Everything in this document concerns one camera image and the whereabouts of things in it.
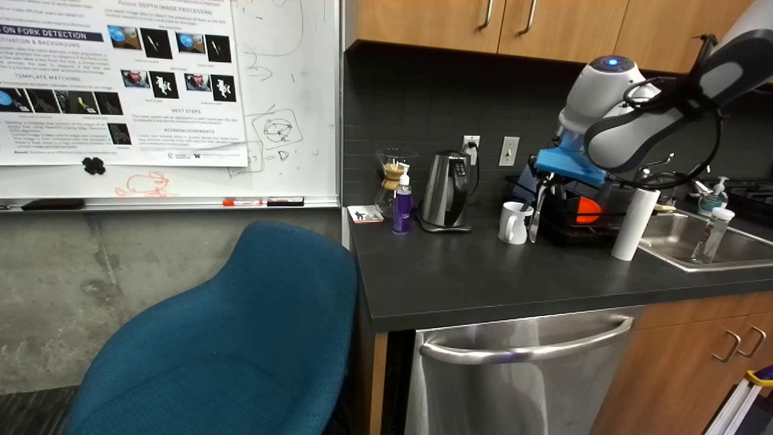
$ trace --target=electrical outlet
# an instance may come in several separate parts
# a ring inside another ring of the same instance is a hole
[[[475,144],[475,148],[470,148],[467,146],[467,144],[470,142]],[[465,136],[464,140],[461,142],[461,151],[470,155],[470,166],[475,166],[475,164],[478,162],[478,147],[480,145],[480,136]]]
[[[502,140],[502,153],[499,154],[500,166],[512,166],[516,164],[516,152],[518,152],[518,142],[521,138],[517,136],[505,136]]]

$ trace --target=blue chair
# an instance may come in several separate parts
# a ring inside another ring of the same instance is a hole
[[[104,345],[66,433],[319,435],[343,382],[356,287],[342,246],[251,224],[214,278]]]

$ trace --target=small card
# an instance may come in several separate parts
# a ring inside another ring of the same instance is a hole
[[[381,215],[381,212],[375,205],[350,205],[347,208],[355,224],[381,222],[384,220],[384,216]]]

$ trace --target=stainless steel dishwasher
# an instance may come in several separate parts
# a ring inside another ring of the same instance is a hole
[[[586,435],[641,307],[416,333],[406,435]]]

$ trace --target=stove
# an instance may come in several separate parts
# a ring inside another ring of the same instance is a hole
[[[739,218],[773,227],[773,179],[736,179],[725,182],[727,208]]]

